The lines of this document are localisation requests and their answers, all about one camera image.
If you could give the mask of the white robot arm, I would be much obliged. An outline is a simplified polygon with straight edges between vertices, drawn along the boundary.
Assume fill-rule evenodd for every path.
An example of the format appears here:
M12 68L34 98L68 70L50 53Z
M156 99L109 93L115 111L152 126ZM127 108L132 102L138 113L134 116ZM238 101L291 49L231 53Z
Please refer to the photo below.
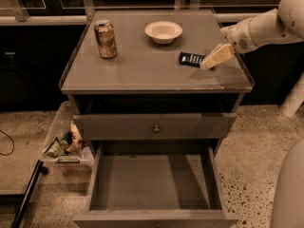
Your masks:
M304 41L304 0L280 0L276 9L223 27L227 42L219 44L199 66L210 69L232 55L262 46ZM304 228L304 140L286 155L277 179L270 228Z

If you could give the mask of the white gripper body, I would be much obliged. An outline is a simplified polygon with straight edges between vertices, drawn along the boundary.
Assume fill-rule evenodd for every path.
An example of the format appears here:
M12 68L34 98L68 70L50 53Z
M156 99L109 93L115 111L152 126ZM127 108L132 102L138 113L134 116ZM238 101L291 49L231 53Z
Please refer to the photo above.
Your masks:
M248 53L257 49L257 45L254 43L250 33L251 21L252 19L248 18L235 25L220 29L227 42L231 44L239 54Z

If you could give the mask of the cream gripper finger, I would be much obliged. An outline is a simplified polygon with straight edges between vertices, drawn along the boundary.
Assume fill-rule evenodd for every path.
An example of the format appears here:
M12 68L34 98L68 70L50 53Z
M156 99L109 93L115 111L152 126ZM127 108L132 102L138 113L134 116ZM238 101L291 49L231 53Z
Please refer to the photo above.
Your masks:
M218 44L211 50L211 52L209 53L209 57L216 59L224 58L225 52L223 49L224 49L224 44Z
M203 70L210 69L221 63L230 60L235 54L235 49L231 44L218 44L200 63Z

